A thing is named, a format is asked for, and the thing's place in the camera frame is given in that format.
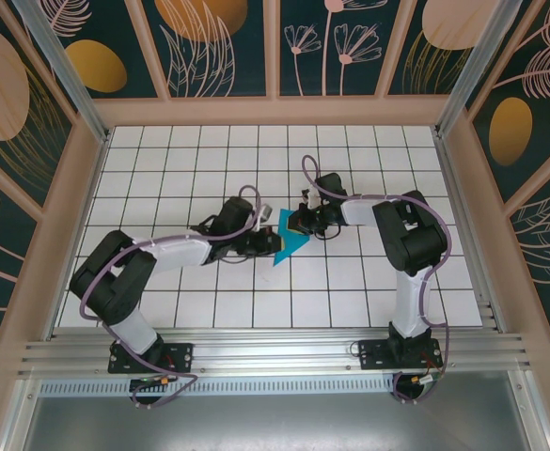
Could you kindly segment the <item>blue square paper sheet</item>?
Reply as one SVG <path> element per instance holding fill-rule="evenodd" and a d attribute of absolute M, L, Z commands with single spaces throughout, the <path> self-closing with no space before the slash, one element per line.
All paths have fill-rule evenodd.
<path fill-rule="evenodd" d="M 289 229 L 288 220 L 291 215 L 292 210 L 281 209 L 279 212 L 277 234 L 281 238 L 281 249 L 275 253 L 273 262 L 274 267 L 298 251 L 307 244 L 310 239 L 309 235 Z"/>

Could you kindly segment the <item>aluminium mounting rail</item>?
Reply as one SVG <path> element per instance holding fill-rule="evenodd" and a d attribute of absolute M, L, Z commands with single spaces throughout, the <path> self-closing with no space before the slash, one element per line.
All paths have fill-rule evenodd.
<path fill-rule="evenodd" d="M 210 376 L 289 376 L 357 374 L 355 344 L 381 339 L 382 328 L 321 329 L 163 329 L 165 342 L 191 343 L 191 371 Z M 518 334 L 453 330 L 434 337 L 449 350 L 448 371 L 527 369 L 531 358 Z M 113 339 L 100 328 L 58 328 L 50 341 L 28 342 L 17 367 L 23 378 L 90 378 L 107 374 Z"/>

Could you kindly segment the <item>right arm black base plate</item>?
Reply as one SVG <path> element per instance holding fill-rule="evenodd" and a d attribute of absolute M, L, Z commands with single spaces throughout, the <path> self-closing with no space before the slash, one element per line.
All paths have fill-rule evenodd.
<path fill-rule="evenodd" d="M 425 370 L 428 364 L 441 368 L 443 355 L 436 339 L 393 348 L 387 339 L 358 342 L 358 359 L 363 370 Z"/>

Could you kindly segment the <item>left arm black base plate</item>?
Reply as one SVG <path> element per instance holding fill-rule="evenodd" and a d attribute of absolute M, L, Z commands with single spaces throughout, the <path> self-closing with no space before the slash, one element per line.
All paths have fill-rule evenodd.
<path fill-rule="evenodd" d="M 190 343 L 155 343 L 141 359 L 162 370 L 189 373 L 193 360 L 193 345 Z M 110 346 L 107 372 L 109 374 L 151 373 L 153 369 L 139 363 L 121 344 Z"/>

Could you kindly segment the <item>aluminium frame post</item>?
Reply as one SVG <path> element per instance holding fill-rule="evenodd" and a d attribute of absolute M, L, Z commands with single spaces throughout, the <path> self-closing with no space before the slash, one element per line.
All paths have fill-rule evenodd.
<path fill-rule="evenodd" d="M 36 0 L 12 0 L 12 3 L 17 8 L 23 21 L 28 25 L 43 54 L 52 64 L 57 78 L 62 82 L 82 119 L 98 141 L 104 144 L 109 129 L 102 120 L 64 47 L 46 21 L 41 7 Z"/>
<path fill-rule="evenodd" d="M 523 0 L 498 1 L 435 123 L 434 137 L 437 140 L 442 140 L 452 129 L 479 79 L 511 28 L 522 3 Z"/>

